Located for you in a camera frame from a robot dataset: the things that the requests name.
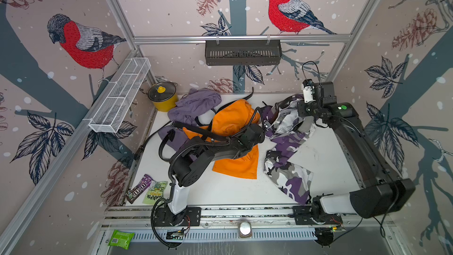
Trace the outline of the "orange trousers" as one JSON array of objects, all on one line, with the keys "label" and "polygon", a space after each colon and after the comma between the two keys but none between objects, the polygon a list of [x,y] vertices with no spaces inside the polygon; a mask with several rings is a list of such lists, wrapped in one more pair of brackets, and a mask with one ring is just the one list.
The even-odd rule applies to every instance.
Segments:
[{"label": "orange trousers", "polygon": [[258,144],[264,141],[260,114],[246,99],[239,99],[221,108],[207,126],[180,125],[189,139],[173,161],[180,185],[195,183],[212,162],[214,172],[257,179]]}]

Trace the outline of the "purple camouflage trousers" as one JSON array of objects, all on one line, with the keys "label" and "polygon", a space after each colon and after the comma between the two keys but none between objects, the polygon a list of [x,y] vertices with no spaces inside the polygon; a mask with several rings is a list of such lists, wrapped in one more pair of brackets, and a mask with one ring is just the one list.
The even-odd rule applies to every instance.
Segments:
[{"label": "purple camouflage trousers", "polygon": [[266,137],[276,144],[266,152],[264,172],[283,194],[305,205],[311,200],[314,173],[291,162],[290,158],[313,135],[315,127],[310,118],[299,116],[299,102],[304,102],[303,95],[294,94],[274,106],[261,108]]}]

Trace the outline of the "lavender purple trousers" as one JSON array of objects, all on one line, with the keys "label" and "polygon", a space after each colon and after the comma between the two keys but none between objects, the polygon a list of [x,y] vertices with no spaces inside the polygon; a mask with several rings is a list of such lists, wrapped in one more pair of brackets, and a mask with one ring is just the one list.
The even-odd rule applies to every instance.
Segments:
[{"label": "lavender purple trousers", "polygon": [[[191,89],[187,95],[176,102],[176,107],[168,112],[168,117],[172,122],[200,127],[202,125],[197,122],[197,118],[217,107],[221,101],[221,95],[213,90]],[[170,125],[161,128],[158,135],[161,140],[164,140],[171,131],[174,131],[175,135],[166,144],[177,151],[188,140],[188,137],[183,131],[174,129]]]}]

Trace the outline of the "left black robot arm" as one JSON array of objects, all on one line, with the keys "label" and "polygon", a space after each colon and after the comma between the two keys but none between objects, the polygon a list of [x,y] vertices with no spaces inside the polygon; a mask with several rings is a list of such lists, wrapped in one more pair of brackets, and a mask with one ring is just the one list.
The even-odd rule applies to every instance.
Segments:
[{"label": "left black robot arm", "polygon": [[184,143],[166,160],[169,163],[170,196],[168,199],[160,198],[159,201],[163,201],[165,208],[180,222],[180,219],[185,217],[188,206],[189,187],[200,179],[210,163],[246,156],[264,141],[266,125],[261,109],[257,107],[246,126],[232,136],[220,136],[176,121],[171,122],[170,126],[200,134]]}]

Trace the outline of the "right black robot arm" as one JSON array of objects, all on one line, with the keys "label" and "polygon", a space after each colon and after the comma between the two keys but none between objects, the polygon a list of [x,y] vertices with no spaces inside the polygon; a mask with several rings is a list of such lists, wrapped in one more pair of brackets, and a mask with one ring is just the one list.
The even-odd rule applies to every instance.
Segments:
[{"label": "right black robot arm", "polygon": [[320,119],[333,130],[360,187],[345,194],[315,197],[315,211],[321,215],[357,214],[362,218],[400,211],[415,192],[415,185],[390,167],[366,134],[355,108],[337,101],[331,82],[306,79],[302,90],[298,114]]}]

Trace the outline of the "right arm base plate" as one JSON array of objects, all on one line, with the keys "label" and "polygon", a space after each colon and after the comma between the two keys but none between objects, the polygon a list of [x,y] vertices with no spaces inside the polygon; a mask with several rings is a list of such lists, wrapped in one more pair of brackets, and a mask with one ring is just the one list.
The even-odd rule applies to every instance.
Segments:
[{"label": "right arm base plate", "polygon": [[291,217],[296,225],[342,225],[343,220],[339,214],[326,214],[313,209],[311,205],[298,205],[292,207]]}]

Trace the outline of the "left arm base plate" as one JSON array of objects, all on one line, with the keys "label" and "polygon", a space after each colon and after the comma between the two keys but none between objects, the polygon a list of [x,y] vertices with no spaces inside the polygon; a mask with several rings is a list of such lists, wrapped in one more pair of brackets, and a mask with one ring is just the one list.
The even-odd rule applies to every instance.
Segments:
[{"label": "left arm base plate", "polygon": [[155,227],[198,227],[201,220],[201,208],[187,207],[179,214],[173,214],[167,206],[159,207],[155,210],[151,219]]}]

